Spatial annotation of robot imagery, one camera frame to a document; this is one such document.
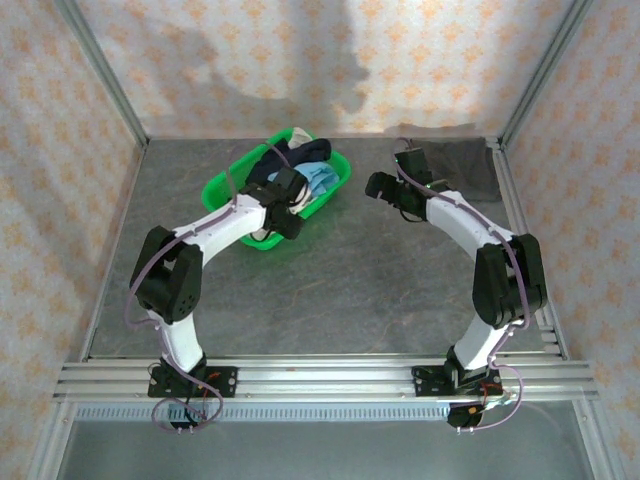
black garment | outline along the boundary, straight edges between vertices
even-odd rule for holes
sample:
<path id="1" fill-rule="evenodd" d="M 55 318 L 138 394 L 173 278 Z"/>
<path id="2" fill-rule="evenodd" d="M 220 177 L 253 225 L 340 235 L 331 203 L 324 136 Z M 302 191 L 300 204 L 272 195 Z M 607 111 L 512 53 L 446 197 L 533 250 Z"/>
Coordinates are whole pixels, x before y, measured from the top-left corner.
<path id="1" fill-rule="evenodd" d="M 274 147 L 282 152 L 291 168 L 301 163 L 326 162 L 331 157 L 331 143 L 326 138 L 311 140 L 293 150 L 289 150 L 288 141 L 283 138 L 278 140 Z M 277 172 L 283 166 L 284 162 L 280 156 L 269 148 L 249 172 L 245 185 L 257 183 L 264 186 L 269 175 Z"/>
<path id="2" fill-rule="evenodd" d="M 424 150 L 434 180 L 446 179 L 467 200 L 500 200 L 493 151 L 484 138 L 434 142 L 412 139 Z"/>

floral wall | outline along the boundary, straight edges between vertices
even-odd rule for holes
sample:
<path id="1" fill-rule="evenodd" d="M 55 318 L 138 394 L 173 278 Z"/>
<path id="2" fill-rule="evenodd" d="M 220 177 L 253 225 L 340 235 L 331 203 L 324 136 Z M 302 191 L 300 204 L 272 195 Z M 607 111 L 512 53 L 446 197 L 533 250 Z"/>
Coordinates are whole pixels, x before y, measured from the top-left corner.
<path id="1" fill-rule="evenodd" d="M 498 135 L 571 3 L 79 2 L 149 135 L 191 138 Z"/>
<path id="2" fill-rule="evenodd" d="M 0 4 L 0 477 L 25 478 L 139 157 L 46 0 Z"/>
<path id="3" fill-rule="evenodd" d="M 640 3 L 601 0 L 508 152 L 571 354 L 640 472 Z"/>

black mount plate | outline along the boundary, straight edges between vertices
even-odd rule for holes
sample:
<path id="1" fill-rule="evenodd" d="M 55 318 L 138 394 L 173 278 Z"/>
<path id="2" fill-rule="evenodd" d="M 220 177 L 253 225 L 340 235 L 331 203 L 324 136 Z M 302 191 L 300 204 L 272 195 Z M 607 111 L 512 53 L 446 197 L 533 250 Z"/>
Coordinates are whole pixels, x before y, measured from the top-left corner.
<path id="1" fill-rule="evenodd" d="M 502 382 L 498 370 L 489 370 L 483 379 L 468 387 L 455 389 L 447 377 L 444 366 L 415 366 L 411 368 L 416 397 L 441 397 L 452 395 L 484 395 L 482 384 L 486 385 L 487 396 L 502 395 Z"/>
<path id="2" fill-rule="evenodd" d="M 216 367 L 207 365 L 199 372 L 198 378 L 211 385 L 224 398 L 233 398 L 238 384 L 237 367 Z M 151 398 L 202 398 L 207 392 L 193 383 L 185 380 L 173 369 L 158 365 L 151 369 L 151 380 L 147 395 Z"/>

green laundry basket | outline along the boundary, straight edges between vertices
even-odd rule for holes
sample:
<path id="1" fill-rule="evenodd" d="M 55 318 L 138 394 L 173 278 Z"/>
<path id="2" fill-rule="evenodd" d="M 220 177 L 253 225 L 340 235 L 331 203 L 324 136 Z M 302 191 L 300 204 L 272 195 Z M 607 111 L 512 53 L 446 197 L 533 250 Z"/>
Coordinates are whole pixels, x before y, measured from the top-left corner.
<path id="1" fill-rule="evenodd" d="M 291 134 L 293 133 L 293 128 L 288 128 L 286 130 L 282 130 L 281 132 L 275 134 L 271 137 L 268 142 L 272 145 L 275 145 L 279 140 L 286 138 L 287 140 L 291 139 Z M 249 175 L 249 172 L 253 168 L 253 166 L 262 158 L 262 155 L 267 151 L 269 147 L 266 145 L 259 145 L 249 153 L 247 153 L 244 157 L 239 159 L 237 162 L 234 162 L 229 169 L 231 171 L 231 177 L 236 184 L 236 188 L 240 190 L 244 186 L 244 182 Z M 312 203 L 307 205 L 298 215 L 302 218 L 307 219 L 311 215 L 313 215 L 320 207 L 322 207 L 327 200 L 329 200 L 342 185 L 346 183 L 346 181 L 351 176 L 351 165 L 349 165 L 349 161 L 340 155 L 338 152 L 331 152 L 331 158 L 328 160 L 329 165 L 333 167 L 333 169 L 338 174 L 340 180 L 333 187 L 327 190 L 326 193 L 320 195 L 316 198 Z M 226 205 L 231 199 L 231 190 L 229 188 L 229 184 L 227 182 L 226 175 L 224 172 L 216 175 L 209 183 L 204 187 L 202 191 L 202 203 L 205 208 L 210 212 L 217 210 L 220 207 Z M 282 240 L 282 235 L 273 233 L 266 240 L 259 242 L 253 240 L 251 237 L 246 236 L 242 238 L 242 242 L 245 245 L 249 245 L 250 247 L 257 248 L 258 250 L 270 250 L 275 247 Z"/>

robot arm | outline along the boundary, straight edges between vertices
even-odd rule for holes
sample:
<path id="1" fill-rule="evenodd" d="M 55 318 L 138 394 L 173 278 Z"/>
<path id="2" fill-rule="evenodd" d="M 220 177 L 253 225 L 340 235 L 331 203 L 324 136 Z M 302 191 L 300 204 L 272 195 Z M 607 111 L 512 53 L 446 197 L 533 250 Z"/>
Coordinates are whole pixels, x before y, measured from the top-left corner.
<path id="1" fill-rule="evenodd" d="M 422 150 L 396 154 L 396 159 L 415 182 L 429 186 L 453 203 L 439 197 L 427 198 L 403 178 L 384 172 L 371 175 L 365 193 L 440 228 L 475 262 L 472 298 L 476 312 L 464 336 L 449 349 L 444 365 L 451 393 L 455 394 L 477 386 L 478 381 L 488 376 L 489 354 L 510 325 L 523 322 L 513 265 L 502 243 L 491 232 L 499 233 L 515 253 L 531 313 L 542 308 L 547 300 L 540 246 L 532 235 L 516 236 L 487 219 L 469 205 L 460 192 L 449 190 L 446 182 L 433 182 Z M 458 208 L 461 204 L 484 219 L 489 228 Z"/>
<path id="2" fill-rule="evenodd" d="M 288 239 L 296 238 L 303 220 L 292 214 L 290 207 L 306 189 L 307 180 L 303 175 L 283 168 L 266 186 L 249 185 L 242 189 L 235 204 L 229 202 L 200 220 L 172 231 L 159 226 L 149 232 L 131 285 L 165 245 L 182 238 L 151 267 L 136 296 L 149 317 L 160 325 L 168 354 L 183 372 L 197 377 L 197 371 L 206 364 L 193 321 L 204 266 L 236 240 L 263 228 Z"/>

